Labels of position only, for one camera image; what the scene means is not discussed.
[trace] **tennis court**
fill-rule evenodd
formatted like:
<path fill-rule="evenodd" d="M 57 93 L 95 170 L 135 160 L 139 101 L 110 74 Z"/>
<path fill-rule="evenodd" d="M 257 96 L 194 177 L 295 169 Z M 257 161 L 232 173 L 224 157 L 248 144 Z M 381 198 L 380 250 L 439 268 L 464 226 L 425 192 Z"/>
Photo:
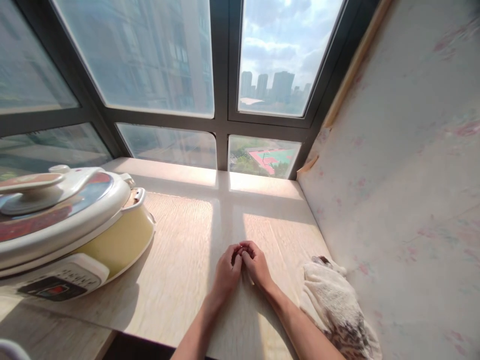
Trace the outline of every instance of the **tennis court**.
<path fill-rule="evenodd" d="M 275 170 L 271 164 L 289 164 L 292 157 L 295 155 L 295 149 L 250 151 L 249 154 L 262 168 L 264 168 L 270 175 L 273 175 L 275 174 Z"/>

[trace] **glass pane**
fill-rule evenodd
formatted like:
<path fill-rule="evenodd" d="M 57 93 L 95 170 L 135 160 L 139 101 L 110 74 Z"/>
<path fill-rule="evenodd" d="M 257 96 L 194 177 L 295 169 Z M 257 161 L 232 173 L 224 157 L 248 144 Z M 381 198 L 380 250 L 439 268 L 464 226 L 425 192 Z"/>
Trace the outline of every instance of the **glass pane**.
<path fill-rule="evenodd" d="M 0 114 L 77 106 L 15 5 L 11 0 L 0 0 Z"/>
<path fill-rule="evenodd" d="M 0 138 L 0 181 L 47 173 L 55 165 L 101 166 L 112 160 L 90 123 Z"/>
<path fill-rule="evenodd" d="M 295 141 L 230 135 L 228 170 L 288 179 L 301 145 Z"/>
<path fill-rule="evenodd" d="M 134 158 L 217 168 L 217 143 L 209 132 L 119 122 L 116 126 Z"/>
<path fill-rule="evenodd" d="M 53 0 L 106 107 L 214 116 L 209 0 Z"/>
<path fill-rule="evenodd" d="M 243 0 L 238 110 L 302 117 L 343 0 Z"/>

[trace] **wall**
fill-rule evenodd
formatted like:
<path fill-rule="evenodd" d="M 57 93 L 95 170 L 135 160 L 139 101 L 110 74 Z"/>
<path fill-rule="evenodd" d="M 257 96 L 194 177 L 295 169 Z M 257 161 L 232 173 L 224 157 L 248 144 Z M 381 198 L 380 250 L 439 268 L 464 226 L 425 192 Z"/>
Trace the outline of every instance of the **wall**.
<path fill-rule="evenodd" d="M 394 1 L 299 176 L 385 359 L 480 357 L 479 7 Z"/>

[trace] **window frame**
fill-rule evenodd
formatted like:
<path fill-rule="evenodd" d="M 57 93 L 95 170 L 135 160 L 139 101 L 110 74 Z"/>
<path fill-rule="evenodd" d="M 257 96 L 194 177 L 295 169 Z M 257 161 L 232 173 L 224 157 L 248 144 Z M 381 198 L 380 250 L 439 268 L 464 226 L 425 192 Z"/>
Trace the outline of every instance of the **window frame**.
<path fill-rule="evenodd" d="M 295 180 L 379 1 L 345 0 L 321 71 L 312 84 L 305 116 L 294 118 L 237 111 L 242 0 L 210 0 L 214 116 L 204 118 L 106 107 L 54 5 L 48 0 L 13 0 L 80 107 L 0 115 L 0 134 L 4 137 L 90 122 L 111 155 L 118 158 L 132 155 L 116 123 L 203 131 L 215 136 L 219 171 L 229 168 L 229 135 L 300 142 L 289 175 Z"/>
<path fill-rule="evenodd" d="M 328 71 L 337 62 L 345 38 L 349 32 L 353 17 L 361 4 L 356 0 L 344 0 L 333 26 L 332 36 L 328 40 L 323 59 L 312 82 L 310 95 L 306 103 L 305 113 L 300 117 L 288 115 L 270 115 L 257 112 L 238 111 L 240 59 L 242 47 L 242 16 L 243 1 L 230 0 L 230 37 L 229 37 L 229 103 L 228 120 L 244 123 L 285 126 L 291 128 L 309 129 L 315 118 L 323 94 L 326 91 L 331 73 Z"/>
<path fill-rule="evenodd" d="M 17 7 L 25 24 L 31 29 L 34 36 L 43 47 L 45 54 L 50 58 L 53 66 L 70 89 L 78 102 L 78 107 L 54 109 L 46 111 L 10 113 L 0 116 L 0 134 L 2 137 L 32 133 L 41 130 L 61 128 L 70 125 L 91 123 L 100 139 L 113 158 L 125 154 L 116 141 L 115 136 L 108 129 L 97 107 L 92 103 L 89 94 L 85 91 L 82 82 L 69 63 L 66 54 L 57 47 L 58 34 L 49 26 L 42 12 L 38 11 L 33 1 L 12 1 Z"/>

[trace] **sky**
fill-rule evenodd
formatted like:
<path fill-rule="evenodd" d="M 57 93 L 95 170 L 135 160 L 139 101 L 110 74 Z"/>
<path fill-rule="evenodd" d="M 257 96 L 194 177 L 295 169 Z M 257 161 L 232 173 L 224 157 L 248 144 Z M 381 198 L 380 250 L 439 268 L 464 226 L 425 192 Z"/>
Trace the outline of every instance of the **sky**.
<path fill-rule="evenodd" d="M 240 73 L 295 74 L 292 88 L 313 83 L 342 0 L 244 0 Z"/>

